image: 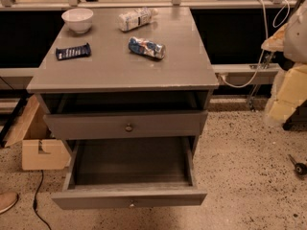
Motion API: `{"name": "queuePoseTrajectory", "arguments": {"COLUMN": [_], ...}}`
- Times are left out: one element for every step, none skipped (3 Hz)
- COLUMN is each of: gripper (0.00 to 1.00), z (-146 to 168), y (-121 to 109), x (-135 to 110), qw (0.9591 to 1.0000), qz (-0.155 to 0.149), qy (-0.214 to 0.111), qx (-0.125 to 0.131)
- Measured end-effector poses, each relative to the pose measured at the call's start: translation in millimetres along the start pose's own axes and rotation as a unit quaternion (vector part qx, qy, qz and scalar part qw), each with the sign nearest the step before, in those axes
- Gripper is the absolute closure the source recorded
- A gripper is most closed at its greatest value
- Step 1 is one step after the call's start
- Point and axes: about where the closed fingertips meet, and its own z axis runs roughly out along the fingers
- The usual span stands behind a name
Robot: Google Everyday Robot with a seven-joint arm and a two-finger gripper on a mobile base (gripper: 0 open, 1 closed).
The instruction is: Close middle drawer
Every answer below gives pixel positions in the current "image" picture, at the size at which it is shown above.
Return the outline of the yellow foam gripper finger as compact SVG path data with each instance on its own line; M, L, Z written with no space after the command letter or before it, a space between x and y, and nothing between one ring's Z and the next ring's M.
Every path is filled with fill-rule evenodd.
M296 63L288 71L280 70L271 93L265 107L265 122L283 124L307 100L307 65Z

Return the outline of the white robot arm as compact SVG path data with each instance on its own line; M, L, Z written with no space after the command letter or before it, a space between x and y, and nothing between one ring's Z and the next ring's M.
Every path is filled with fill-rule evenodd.
M279 72L265 114L268 123L285 123L307 101L307 1L291 18L261 45L269 52L282 52L294 66Z

